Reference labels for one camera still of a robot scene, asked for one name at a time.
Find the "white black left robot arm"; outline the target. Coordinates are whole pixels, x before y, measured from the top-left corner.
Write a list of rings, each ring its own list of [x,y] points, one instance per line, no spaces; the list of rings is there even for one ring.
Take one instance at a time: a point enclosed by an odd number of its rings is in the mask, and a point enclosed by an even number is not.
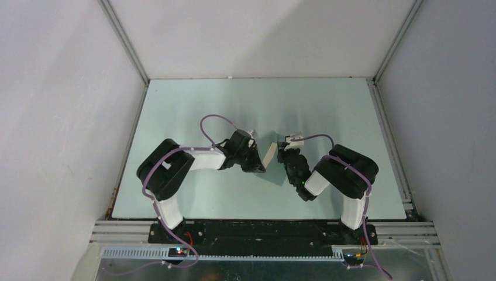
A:
[[[162,236],[171,244],[184,239],[181,213],[176,193],[187,174],[194,170],[225,170],[238,165],[245,173],[264,173],[252,132],[241,129],[230,138],[208,147],[180,146],[172,139],[162,141],[136,170],[142,193],[151,199],[157,218],[165,226]]]

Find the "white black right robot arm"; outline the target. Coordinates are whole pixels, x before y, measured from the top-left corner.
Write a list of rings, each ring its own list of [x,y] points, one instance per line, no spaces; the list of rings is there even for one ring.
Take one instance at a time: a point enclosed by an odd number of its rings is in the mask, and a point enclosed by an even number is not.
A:
[[[379,167],[375,161],[342,145],[335,145],[313,169],[299,148],[288,142],[277,144],[277,161],[283,164],[289,183],[304,201],[317,198],[329,186],[341,192],[343,209],[340,237],[349,245],[364,236],[361,227],[366,217],[367,198]]]

